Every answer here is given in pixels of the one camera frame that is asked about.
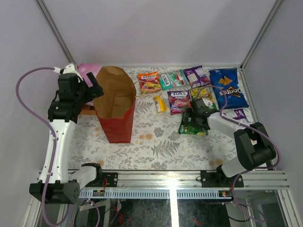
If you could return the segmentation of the green snack packet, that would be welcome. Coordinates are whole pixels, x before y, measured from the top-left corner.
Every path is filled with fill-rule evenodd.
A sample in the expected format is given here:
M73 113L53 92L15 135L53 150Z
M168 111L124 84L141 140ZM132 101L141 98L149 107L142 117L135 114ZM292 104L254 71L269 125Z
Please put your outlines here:
M208 135L208 131L206 129L202 129L196 123L194 117L188 115L187 113L182 114L181 124L178 129L179 134L186 134L186 135L200 135L206 136Z

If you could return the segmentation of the purple Fox's candy bag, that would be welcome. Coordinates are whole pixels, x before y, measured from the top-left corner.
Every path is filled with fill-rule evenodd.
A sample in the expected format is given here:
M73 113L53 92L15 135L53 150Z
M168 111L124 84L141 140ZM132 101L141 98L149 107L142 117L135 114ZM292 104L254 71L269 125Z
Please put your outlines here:
M190 108L191 96L188 90L168 91L170 114L181 114Z

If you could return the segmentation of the green Fox's candy bag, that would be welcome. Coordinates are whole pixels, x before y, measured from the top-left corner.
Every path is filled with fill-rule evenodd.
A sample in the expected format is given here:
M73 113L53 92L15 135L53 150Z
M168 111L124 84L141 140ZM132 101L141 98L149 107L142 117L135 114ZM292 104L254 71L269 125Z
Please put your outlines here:
M190 90L191 100L202 99L210 109L217 109L210 88L197 87Z

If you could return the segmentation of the yellow snack bar packet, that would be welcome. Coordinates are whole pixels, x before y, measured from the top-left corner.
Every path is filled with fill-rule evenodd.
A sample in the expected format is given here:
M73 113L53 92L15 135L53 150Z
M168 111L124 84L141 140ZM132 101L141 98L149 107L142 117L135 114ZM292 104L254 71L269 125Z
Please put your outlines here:
M167 106L164 102L164 99L162 98L162 96L155 96L153 98L154 102L155 102L155 106L156 106L156 111L157 113L162 113L167 111Z

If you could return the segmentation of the purple snack packet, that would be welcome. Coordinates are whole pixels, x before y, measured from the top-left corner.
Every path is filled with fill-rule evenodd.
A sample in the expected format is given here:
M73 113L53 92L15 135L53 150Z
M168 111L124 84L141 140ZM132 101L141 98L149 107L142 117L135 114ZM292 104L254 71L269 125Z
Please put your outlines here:
M242 123L249 123L249 120L242 108L234 109L234 110L231 110L231 109L224 110L223 114L229 118L240 121Z
M185 74L192 88L203 87L211 84L210 79L205 74L203 66L183 69L183 73Z

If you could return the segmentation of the teal Fox's candy bag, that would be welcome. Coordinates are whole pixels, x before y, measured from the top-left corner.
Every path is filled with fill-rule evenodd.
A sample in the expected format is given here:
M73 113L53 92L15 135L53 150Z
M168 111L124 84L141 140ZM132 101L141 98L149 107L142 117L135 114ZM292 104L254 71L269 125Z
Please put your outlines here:
M162 73L159 76L159 80L163 90L182 87L187 84L187 78L182 69Z

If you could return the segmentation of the red paper bag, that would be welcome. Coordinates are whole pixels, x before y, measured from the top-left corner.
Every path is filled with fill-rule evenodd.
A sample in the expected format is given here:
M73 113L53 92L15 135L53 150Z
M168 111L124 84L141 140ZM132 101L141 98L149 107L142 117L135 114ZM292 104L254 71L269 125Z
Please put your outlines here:
M130 143L136 89L132 79L119 67L105 66L97 74L103 96L94 99L94 108L109 143Z

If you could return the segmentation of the blue Doritos chip bag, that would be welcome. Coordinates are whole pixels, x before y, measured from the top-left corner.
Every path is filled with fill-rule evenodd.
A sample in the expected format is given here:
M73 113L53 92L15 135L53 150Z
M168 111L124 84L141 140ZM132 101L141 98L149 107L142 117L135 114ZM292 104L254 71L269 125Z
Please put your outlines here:
M238 71L237 68L230 69L214 69L209 70L210 81L213 88L216 101L219 109L225 105L225 97L227 98L227 105L225 109L233 108L248 108L249 105L238 86Z

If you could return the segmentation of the orange snack packet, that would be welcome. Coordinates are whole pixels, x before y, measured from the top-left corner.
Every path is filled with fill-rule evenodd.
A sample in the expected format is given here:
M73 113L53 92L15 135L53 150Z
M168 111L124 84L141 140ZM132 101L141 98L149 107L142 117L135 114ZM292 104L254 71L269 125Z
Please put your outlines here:
M158 72L138 74L141 94L161 91L161 84Z

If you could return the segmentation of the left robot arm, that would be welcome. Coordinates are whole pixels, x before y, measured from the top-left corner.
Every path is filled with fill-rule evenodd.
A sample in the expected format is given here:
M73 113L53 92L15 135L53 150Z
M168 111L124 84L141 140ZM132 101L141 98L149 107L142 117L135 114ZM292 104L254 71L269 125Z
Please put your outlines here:
M68 174L68 153L81 107L104 94L92 72L87 73L92 86L76 73L60 73L58 90L48 109L50 130L44 168L29 193L46 204L75 204L87 184L100 186L104 176L99 164L83 164Z

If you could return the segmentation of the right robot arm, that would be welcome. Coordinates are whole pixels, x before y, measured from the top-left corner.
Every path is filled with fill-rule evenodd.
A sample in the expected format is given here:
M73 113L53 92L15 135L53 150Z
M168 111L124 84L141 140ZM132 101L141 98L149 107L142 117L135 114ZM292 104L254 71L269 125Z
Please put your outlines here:
M220 186L228 186L233 177L251 171L276 158L276 150L263 124L257 122L246 125L229 118L221 111L206 106L204 99L190 102L185 111L185 123L200 130L217 130L235 142L237 156L222 164L216 174Z

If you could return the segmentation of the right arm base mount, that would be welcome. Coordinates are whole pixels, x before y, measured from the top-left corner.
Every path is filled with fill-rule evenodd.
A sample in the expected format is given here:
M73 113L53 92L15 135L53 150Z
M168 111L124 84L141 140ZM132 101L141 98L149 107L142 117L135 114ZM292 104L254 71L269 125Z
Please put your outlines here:
M200 176L196 181L202 184L203 188L224 188L233 187L236 175L227 177L222 170L222 165L218 166L215 171L201 170Z

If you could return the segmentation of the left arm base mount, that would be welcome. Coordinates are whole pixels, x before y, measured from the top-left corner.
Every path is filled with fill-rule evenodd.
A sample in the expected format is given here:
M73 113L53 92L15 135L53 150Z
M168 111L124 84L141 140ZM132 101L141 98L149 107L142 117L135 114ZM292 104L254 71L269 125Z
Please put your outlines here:
M115 171L103 171L101 178L96 182L96 187L102 188L114 188L117 187L118 172Z

